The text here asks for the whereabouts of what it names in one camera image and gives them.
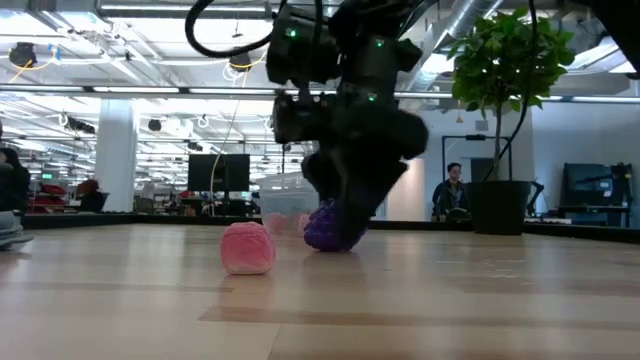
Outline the clear plastic tupperware container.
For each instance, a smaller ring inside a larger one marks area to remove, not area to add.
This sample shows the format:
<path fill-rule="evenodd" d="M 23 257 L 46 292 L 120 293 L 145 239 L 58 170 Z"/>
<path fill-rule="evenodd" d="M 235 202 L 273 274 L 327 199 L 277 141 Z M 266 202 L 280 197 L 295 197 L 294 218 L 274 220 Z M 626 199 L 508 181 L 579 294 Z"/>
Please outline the clear plastic tupperware container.
<path fill-rule="evenodd" d="M 299 216 L 310 214 L 318 207 L 318 194 L 301 171 L 267 176 L 258 179 L 256 184 L 261 220 L 270 213 L 286 215 L 289 227 L 284 232 L 297 231 Z"/>

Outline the black background monitor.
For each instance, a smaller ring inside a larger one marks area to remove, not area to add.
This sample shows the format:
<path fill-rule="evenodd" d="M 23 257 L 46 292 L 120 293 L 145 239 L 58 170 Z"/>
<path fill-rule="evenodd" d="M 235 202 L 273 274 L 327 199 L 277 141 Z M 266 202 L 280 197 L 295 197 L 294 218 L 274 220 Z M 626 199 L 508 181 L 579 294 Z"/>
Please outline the black background monitor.
<path fill-rule="evenodd" d="M 188 163 L 189 191 L 246 192 L 250 185 L 248 154 L 191 154 Z"/>

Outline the white building column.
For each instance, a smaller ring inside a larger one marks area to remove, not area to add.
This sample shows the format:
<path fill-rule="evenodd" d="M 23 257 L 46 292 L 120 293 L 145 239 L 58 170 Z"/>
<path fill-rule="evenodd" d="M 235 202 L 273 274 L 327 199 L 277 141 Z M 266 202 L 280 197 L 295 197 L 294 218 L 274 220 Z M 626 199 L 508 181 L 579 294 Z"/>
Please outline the white building column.
<path fill-rule="evenodd" d="M 139 123 L 132 100 L 101 100 L 95 178 L 108 193 L 104 211 L 133 211 Z"/>

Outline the dark display on stand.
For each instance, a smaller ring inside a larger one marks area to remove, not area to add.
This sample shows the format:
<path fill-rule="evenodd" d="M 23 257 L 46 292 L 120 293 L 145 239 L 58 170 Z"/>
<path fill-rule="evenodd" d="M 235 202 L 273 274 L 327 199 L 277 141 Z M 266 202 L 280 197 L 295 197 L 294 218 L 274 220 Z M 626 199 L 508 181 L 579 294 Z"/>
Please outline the dark display on stand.
<path fill-rule="evenodd" d="M 631 227 L 631 164 L 565 163 L 558 214 L 606 214 L 607 226 Z"/>

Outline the silver ventilation duct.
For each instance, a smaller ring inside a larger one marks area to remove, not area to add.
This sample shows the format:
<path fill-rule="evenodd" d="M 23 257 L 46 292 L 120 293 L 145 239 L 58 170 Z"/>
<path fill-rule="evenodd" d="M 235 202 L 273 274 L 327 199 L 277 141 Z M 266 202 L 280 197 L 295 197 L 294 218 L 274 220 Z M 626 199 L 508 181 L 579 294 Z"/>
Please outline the silver ventilation duct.
<path fill-rule="evenodd" d="M 442 75 L 453 72 L 448 52 L 458 39 L 469 34 L 478 18 L 487 18 L 503 0 L 424 0 L 401 35 L 422 50 L 418 63 L 407 75 L 400 76 L 400 92 L 439 92 L 435 86 Z"/>

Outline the purple toy grape bunch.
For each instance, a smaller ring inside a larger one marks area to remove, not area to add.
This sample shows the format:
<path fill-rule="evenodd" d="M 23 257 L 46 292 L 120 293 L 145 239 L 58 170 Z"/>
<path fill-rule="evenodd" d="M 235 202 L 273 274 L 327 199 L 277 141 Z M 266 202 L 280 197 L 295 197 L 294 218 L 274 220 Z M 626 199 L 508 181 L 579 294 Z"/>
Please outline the purple toy grape bunch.
<path fill-rule="evenodd" d="M 364 236 L 366 222 L 352 222 L 334 199 L 322 201 L 303 229 L 305 243 L 319 252 L 348 252 Z"/>

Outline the black metal gantry frame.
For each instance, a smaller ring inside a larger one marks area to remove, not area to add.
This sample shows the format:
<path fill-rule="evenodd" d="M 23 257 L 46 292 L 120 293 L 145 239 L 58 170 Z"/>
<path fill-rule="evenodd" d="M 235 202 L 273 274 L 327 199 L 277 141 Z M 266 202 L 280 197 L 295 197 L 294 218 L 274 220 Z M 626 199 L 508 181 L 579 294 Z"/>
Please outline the black metal gantry frame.
<path fill-rule="evenodd" d="M 467 190 L 466 196 L 468 201 L 471 199 L 473 194 L 479 196 L 479 201 L 483 204 L 488 204 L 492 202 L 493 204 L 502 204 L 511 202 L 512 199 L 509 198 L 513 193 L 518 195 L 519 186 L 516 182 L 513 181 L 512 174 L 512 150 L 511 143 L 507 137 L 494 137 L 494 136 L 486 136 L 482 134 L 473 134 L 473 135 L 444 135 L 441 137 L 441 160 L 443 165 L 448 165 L 446 163 L 446 153 L 447 153 L 447 145 L 446 141 L 448 139 L 455 140 L 464 140 L 464 141 L 502 141 L 505 140 L 506 144 L 501 147 L 501 151 L 508 155 L 508 181 L 495 181 L 493 185 L 491 185 L 488 181 L 483 180 L 482 182 L 470 183 L 471 189 Z M 443 178 L 442 182 L 447 179 L 447 168 L 443 170 Z"/>

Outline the grey folded cloth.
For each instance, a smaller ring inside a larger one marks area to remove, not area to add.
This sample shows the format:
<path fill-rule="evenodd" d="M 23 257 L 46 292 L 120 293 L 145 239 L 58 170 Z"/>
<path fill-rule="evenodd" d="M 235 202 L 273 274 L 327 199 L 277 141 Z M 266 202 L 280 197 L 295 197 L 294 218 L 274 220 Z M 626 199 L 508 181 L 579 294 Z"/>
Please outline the grey folded cloth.
<path fill-rule="evenodd" d="M 35 239 L 34 235 L 24 232 L 24 227 L 22 226 L 23 217 L 24 214 L 18 211 L 0 212 L 0 252 Z"/>

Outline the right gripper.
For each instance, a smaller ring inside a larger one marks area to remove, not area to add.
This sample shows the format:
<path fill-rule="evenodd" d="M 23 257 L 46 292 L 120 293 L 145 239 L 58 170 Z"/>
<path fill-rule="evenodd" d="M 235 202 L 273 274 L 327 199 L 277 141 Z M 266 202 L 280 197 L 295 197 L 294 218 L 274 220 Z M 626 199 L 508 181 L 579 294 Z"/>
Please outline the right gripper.
<path fill-rule="evenodd" d="M 345 84 L 321 92 L 319 104 L 329 114 L 327 130 L 319 152 L 303 159 L 302 173 L 320 200 L 339 200 L 340 243 L 355 245 L 408 166 L 399 160 L 355 162 L 341 179 L 333 157 L 340 150 L 373 149 L 410 160 L 426 150 L 429 130 L 420 116 L 398 107 L 392 92 Z"/>

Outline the person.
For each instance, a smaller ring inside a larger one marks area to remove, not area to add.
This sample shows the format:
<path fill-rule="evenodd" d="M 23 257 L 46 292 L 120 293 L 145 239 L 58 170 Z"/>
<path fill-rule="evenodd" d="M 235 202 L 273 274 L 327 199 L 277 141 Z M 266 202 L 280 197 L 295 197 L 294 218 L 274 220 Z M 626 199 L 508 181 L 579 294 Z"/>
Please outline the person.
<path fill-rule="evenodd" d="M 95 179 L 87 179 L 77 187 L 77 195 L 80 199 L 78 210 L 80 212 L 99 213 L 102 211 L 106 197 L 100 191 L 99 182 Z"/>
<path fill-rule="evenodd" d="M 25 212 L 29 202 L 31 175 L 17 152 L 0 148 L 0 212 Z"/>
<path fill-rule="evenodd" d="M 467 222 L 471 220 L 468 199 L 461 180 L 461 165 L 447 165 L 448 178 L 437 185 L 432 195 L 432 219 L 436 222 Z"/>

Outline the black aluminium table frame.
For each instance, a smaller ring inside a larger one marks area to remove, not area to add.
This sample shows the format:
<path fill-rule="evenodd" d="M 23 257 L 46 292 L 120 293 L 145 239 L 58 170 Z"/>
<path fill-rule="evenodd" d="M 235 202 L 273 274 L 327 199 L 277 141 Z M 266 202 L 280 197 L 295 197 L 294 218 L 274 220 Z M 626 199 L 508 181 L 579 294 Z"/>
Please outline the black aluminium table frame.
<path fill-rule="evenodd" d="M 75 227 L 125 225 L 136 223 L 227 226 L 232 223 L 246 221 L 254 221 L 260 223 L 261 219 L 243 217 L 142 215 L 134 213 L 27 214 L 22 218 L 21 223 L 26 230 L 46 230 Z M 368 228 L 371 230 L 397 231 L 470 232 L 472 230 L 472 226 L 469 224 L 379 220 L 371 220 L 369 222 Z M 549 223 L 525 223 L 523 232 L 526 234 L 534 235 L 640 245 L 640 229 L 561 225 Z"/>

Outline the green plant in black pot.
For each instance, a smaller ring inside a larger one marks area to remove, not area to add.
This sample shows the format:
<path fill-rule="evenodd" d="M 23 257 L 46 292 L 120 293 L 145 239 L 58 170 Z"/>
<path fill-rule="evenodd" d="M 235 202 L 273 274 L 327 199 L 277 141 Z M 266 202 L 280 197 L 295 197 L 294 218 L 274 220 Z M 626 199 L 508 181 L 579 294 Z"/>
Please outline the green plant in black pot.
<path fill-rule="evenodd" d="M 457 40 L 448 56 L 454 59 L 452 96 L 469 112 L 495 114 L 495 137 L 500 138 L 503 112 L 520 114 L 517 128 L 532 106 L 541 107 L 551 87 L 567 73 L 575 59 L 568 48 L 572 35 L 552 28 L 547 17 L 539 18 L 535 0 L 511 13 L 498 12 L 478 18 L 471 32 Z M 494 142 L 492 168 L 483 180 L 491 185 L 499 178 L 504 153 L 501 141 Z M 513 180 L 519 186 L 508 203 L 483 204 L 473 194 L 469 200 L 473 230 L 487 235 L 520 235 L 523 232 L 531 190 L 528 181 Z"/>

